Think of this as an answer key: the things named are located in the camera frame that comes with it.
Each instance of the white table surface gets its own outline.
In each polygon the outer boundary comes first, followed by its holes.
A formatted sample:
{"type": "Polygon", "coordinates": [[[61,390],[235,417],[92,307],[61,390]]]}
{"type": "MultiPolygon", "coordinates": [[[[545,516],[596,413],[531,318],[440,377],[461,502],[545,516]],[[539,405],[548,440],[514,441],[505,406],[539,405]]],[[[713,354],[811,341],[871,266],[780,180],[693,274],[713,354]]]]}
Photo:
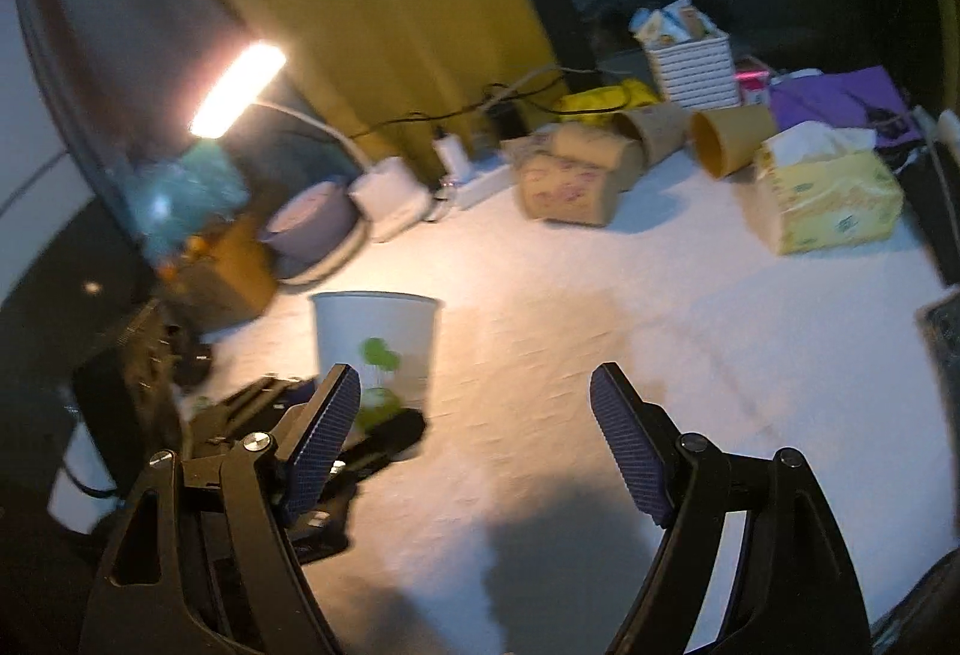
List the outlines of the white table surface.
{"type": "MultiPolygon", "coordinates": [[[[603,652],[661,535],[589,410],[608,360],[721,449],[801,449],[872,620],[954,547],[949,427],[916,325],[946,295],[928,256],[901,221],[883,243],[775,257],[745,221],[749,192],[685,154],[606,230],[531,222],[502,192],[366,247],[219,345],[211,396],[317,372],[311,292],[445,303],[421,456],[368,481],[352,550],[306,569],[347,647],[603,652]]],[[[728,518],[691,644],[716,634],[741,527],[728,518]]]]}

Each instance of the round container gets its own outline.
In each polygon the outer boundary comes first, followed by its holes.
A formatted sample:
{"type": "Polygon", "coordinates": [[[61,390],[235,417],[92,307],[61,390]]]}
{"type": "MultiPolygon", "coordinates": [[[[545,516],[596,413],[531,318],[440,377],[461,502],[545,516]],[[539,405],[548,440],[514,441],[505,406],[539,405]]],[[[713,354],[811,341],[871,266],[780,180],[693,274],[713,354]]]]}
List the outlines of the round container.
{"type": "Polygon", "coordinates": [[[310,265],[343,243],[356,227],[359,215],[339,182],[321,182],[277,211],[260,240],[283,257],[310,265]]]}

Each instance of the yellow tissue box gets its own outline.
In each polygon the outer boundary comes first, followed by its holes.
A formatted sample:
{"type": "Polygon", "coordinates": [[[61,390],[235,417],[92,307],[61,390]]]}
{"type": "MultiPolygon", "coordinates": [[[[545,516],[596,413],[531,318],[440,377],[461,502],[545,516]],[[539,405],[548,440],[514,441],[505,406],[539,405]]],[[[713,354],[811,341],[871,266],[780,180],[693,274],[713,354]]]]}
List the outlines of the yellow tissue box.
{"type": "Polygon", "coordinates": [[[851,246],[889,238],[904,192],[872,151],[771,166],[755,157],[757,195],[767,241],[777,254],[851,246]]]}

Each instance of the cardboard box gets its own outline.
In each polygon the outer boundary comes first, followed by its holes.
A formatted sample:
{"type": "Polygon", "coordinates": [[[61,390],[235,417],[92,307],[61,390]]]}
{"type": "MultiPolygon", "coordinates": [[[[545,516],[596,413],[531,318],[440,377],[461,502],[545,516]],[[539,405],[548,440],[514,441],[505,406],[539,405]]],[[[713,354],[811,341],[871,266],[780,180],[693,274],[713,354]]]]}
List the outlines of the cardboard box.
{"type": "Polygon", "coordinates": [[[757,194],[777,254],[889,238],[904,207],[893,174],[872,151],[769,167],[757,152],[757,194]]]}
{"type": "Polygon", "coordinates": [[[200,332],[256,319],[277,292],[267,247],[256,239],[258,220],[240,216],[219,235],[210,235],[208,249],[184,262],[167,283],[174,302],[200,332]]]}

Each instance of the brown box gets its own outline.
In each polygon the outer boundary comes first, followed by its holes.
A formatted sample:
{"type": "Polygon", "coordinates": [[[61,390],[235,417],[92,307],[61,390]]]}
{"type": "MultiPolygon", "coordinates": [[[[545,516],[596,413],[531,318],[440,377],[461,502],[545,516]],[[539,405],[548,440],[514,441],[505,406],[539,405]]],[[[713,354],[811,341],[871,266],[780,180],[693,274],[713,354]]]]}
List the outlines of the brown box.
{"type": "Polygon", "coordinates": [[[200,332],[248,322],[260,316],[277,292],[267,247],[256,239],[258,220],[240,216],[219,235],[206,235],[208,249],[176,269],[167,298],[200,332]]]}

